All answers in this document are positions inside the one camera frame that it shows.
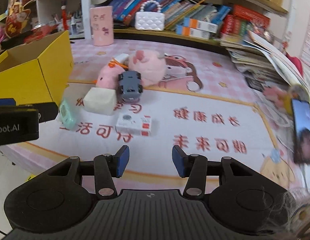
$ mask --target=pearl handle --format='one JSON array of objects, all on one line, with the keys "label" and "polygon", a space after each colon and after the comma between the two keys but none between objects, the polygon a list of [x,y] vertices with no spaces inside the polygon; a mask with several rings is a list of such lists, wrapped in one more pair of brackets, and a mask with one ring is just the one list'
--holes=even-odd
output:
[{"label": "pearl handle", "polygon": [[157,5],[157,12],[161,12],[162,6],[159,4],[159,2],[155,1],[155,0],[148,0],[146,2],[143,2],[141,4],[141,8],[140,8],[140,12],[143,12],[145,9],[145,6],[149,3],[155,3]]}]

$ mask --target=white floor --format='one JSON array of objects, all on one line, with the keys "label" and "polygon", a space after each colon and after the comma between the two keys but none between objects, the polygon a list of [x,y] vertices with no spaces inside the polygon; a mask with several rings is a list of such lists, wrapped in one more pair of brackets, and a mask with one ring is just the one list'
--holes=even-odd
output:
[{"label": "white floor", "polygon": [[12,230],[4,213],[4,200],[13,189],[26,182],[29,176],[29,172],[17,165],[12,165],[12,162],[0,152],[0,230],[4,233]]}]

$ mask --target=mint green object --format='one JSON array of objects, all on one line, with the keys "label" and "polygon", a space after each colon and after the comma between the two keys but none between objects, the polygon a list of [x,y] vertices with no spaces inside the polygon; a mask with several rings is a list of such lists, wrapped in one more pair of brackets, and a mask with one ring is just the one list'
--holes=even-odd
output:
[{"label": "mint green object", "polygon": [[76,124],[76,116],[72,112],[72,108],[65,98],[60,104],[60,113],[64,127],[68,130],[73,129]]}]

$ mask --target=phone screen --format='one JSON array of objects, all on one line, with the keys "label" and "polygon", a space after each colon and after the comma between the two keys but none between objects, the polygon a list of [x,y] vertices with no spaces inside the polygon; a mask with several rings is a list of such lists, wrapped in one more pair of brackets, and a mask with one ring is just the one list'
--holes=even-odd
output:
[{"label": "phone screen", "polygon": [[295,122],[294,163],[310,163],[310,104],[293,99]]}]

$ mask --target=table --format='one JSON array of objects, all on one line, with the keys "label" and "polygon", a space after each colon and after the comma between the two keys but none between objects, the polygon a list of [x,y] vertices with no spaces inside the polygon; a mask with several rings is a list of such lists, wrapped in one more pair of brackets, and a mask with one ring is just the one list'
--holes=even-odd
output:
[{"label": "table", "polygon": [[[92,160],[99,154],[115,154],[127,144],[130,162],[123,177],[114,179],[117,190],[183,190],[186,179],[178,177],[171,161],[171,148],[179,144],[187,154],[199,153],[209,160],[236,158],[285,188],[303,185],[299,167],[290,161],[289,152],[276,139],[278,127],[256,107],[253,90],[227,56],[149,41],[115,40],[107,47],[91,43],[76,40],[72,44],[75,65],[64,93],[78,111],[77,132],[65,130],[58,120],[40,124],[38,140],[0,147],[10,160],[39,174],[69,156]],[[160,84],[145,89],[138,104],[118,103],[112,117],[85,112],[82,99],[101,67],[117,54],[131,54],[138,49],[168,54],[168,65],[187,65],[193,69],[192,80],[201,89],[192,92],[185,89],[187,86]],[[153,134],[145,139],[116,133],[119,111],[151,115]],[[271,158],[273,148],[280,153],[277,161]],[[284,175],[277,179],[273,172]],[[83,184],[94,191],[92,178],[84,178]],[[207,177],[206,193],[217,186],[216,177]]]}]

